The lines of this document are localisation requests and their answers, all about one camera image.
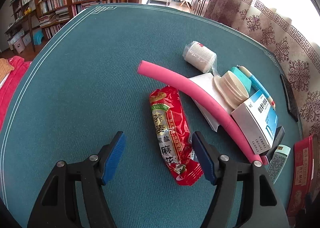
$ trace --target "white border line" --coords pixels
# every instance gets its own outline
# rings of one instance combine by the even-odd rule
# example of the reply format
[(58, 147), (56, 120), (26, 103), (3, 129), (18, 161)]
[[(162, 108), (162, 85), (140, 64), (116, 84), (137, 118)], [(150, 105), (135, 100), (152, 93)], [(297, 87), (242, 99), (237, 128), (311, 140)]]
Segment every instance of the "white border line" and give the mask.
[[(178, 15), (182, 15), (182, 16), (185, 16), (185, 17), (189, 17), (189, 18), (192, 18), (192, 19), (196, 19), (196, 20), (199, 20), (199, 21), (202, 21), (202, 22), (205, 22), (205, 23), (209, 23), (211, 25), (214, 25), (218, 28), (221, 28), (225, 31), (228, 31), (238, 37), (241, 37), (242, 39), (248, 41), (249, 43), (255, 45), (256, 47), (258, 47), (259, 49), (263, 50), (264, 53), (268, 53), (263, 47), (261, 47), (260, 43), (258, 43), (259, 45), (257, 45), (256, 43), (254, 43), (253, 41), (250, 41), (250, 39), (248, 39), (249, 37), (244, 37), (242, 34), (238, 34), (237, 31), (235, 32), (233, 29), (230, 30), (228, 28), (226, 28), (226, 26), (222, 26), (221, 23), (218, 23), (218, 22), (214, 22), (214, 21), (207, 21), (205, 19), (202, 19), (202, 18), (199, 18), (199, 17), (196, 17), (195, 15), (189, 15), (189, 14), (184, 14), (184, 13), (181, 13), (181, 12), (175, 12), (175, 11), (170, 11), (170, 10), (166, 10), (166, 9), (159, 9), (159, 8), (154, 8), (154, 7), (143, 7), (143, 6), (139, 6), (139, 5), (113, 5), (115, 8), (114, 9), (106, 9), (106, 10), (115, 10), (116, 8), (118, 7), (127, 7), (127, 8), (140, 8), (140, 9), (147, 9), (147, 10), (158, 10), (158, 11), (162, 11), (162, 12), (168, 12), (168, 13), (173, 13), (173, 14), (178, 14)], [(72, 30), (74, 29), (80, 22), (82, 22), (85, 18), (87, 18), (90, 14), (98, 14), (100, 13), (101, 11), (97, 12), (96, 13), (96, 10), (95, 9), (92, 9), (91, 11), (89, 11), (87, 14), (85, 14), (81, 19), (79, 19), (77, 22), (75, 22), (74, 24), (72, 24), (55, 42), (54, 44), (46, 51), (46, 53), (39, 59), (39, 61), (37, 62), (36, 66), (33, 68), (32, 72), (30, 73), (27, 81), (25, 82), (24, 86), (22, 87), (21, 91), (20, 91), (20, 94), (17, 98), (17, 101), (13, 107), (13, 110), (12, 110), (12, 113), (11, 113), (11, 116), (10, 116), (10, 119), (9, 119), (9, 122), (8, 122), (8, 126), (7, 126), (7, 129), (6, 129), (6, 132), (5, 132), (5, 135), (4, 135), (4, 140), (3, 140), (3, 143), (2, 143), (2, 147), (1, 147), (1, 154), (0, 154), (0, 179), (1, 179), (1, 188), (2, 188), (2, 196), (3, 196), (3, 199), (4, 199), (4, 204), (6, 205), (6, 207), (8, 208), (8, 202), (7, 202), (7, 195), (6, 195), (6, 192), (5, 192), (5, 184), (4, 184), (4, 152), (5, 152), (5, 147), (7, 145), (7, 139), (8, 139), (8, 136), (9, 136), (9, 132), (10, 132), (10, 129), (11, 129), (11, 126), (12, 126), (12, 122), (14, 120), (14, 117), (15, 117), (15, 114), (17, 112), (17, 109), (20, 105), (20, 102), (21, 102), (21, 99), (26, 91), (26, 89), (28, 88), (31, 80), (33, 79), (34, 75), (36, 74), (36, 72), (38, 71), (39, 67), (42, 65), (42, 63), (44, 62), (44, 60), (47, 58), (47, 56), (51, 53), (51, 51), (60, 43), (60, 41), (63, 40), (63, 38)]]

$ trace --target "teal table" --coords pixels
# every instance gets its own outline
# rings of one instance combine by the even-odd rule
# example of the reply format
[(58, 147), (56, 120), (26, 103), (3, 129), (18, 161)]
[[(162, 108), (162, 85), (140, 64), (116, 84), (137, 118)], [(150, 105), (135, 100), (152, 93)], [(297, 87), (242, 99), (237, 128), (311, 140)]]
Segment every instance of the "teal table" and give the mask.
[[(186, 77), (200, 72), (182, 51), (196, 40), (218, 55), (223, 74), (246, 66), (276, 101), (283, 144), (300, 140), (300, 124), (287, 113), (281, 68), (259, 43), (220, 23), (166, 7), (119, 3), (94, 6), (69, 21), (32, 62), (15, 92), (0, 133), (0, 196), (22, 227), (51, 169), (59, 160), (84, 160), (118, 130), (127, 147), (116, 175), (103, 189), (118, 228), (200, 227), (214, 187), (201, 177), (178, 186), (160, 155), (148, 102), (164, 85), (136, 73), (140, 60)], [(223, 128), (212, 131), (190, 97), (181, 100), (192, 131), (230, 158), (247, 162)], [(275, 184), (288, 204), (293, 153)], [(238, 186), (234, 211), (241, 196)], [(84, 227), (89, 227), (79, 196)], [(234, 218), (229, 226), (234, 225)]]

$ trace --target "teal soap bar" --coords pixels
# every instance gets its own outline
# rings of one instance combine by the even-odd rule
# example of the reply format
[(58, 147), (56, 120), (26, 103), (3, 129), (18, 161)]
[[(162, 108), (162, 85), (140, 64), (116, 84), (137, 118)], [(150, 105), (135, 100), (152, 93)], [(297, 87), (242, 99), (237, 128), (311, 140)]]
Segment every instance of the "teal soap bar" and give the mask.
[(245, 74), (243, 74), (238, 68), (236, 68), (235, 66), (233, 68), (231, 68), (231, 72), (233, 74), (235, 74), (237, 76), (237, 78), (239, 78), (239, 80), (241, 81), (241, 83), (243, 83), (245, 89), (247, 89), (248, 94), (250, 93), (251, 90), (251, 80), (249, 78), (246, 77)]

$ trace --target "black phone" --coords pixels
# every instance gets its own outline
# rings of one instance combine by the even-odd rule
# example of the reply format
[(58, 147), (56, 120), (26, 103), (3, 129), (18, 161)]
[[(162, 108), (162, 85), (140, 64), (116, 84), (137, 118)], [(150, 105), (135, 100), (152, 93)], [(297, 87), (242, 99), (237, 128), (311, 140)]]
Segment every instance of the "black phone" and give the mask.
[(291, 84), (287, 80), (286, 76), (284, 76), (283, 74), (280, 74), (280, 78), (283, 85), (285, 99), (287, 101), (288, 113), (292, 116), (292, 118), (296, 122), (298, 122), (299, 121), (298, 107), (297, 107), (296, 99), (293, 95)]

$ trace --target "patterned curtain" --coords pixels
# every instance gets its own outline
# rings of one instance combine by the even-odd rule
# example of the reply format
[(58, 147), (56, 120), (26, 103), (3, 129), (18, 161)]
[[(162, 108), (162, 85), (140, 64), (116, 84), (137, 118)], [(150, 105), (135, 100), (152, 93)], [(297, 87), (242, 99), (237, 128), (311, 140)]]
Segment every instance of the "patterned curtain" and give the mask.
[(320, 48), (292, 20), (259, 0), (210, 0), (204, 17), (260, 42), (274, 53), (291, 83), (303, 135), (320, 135)]

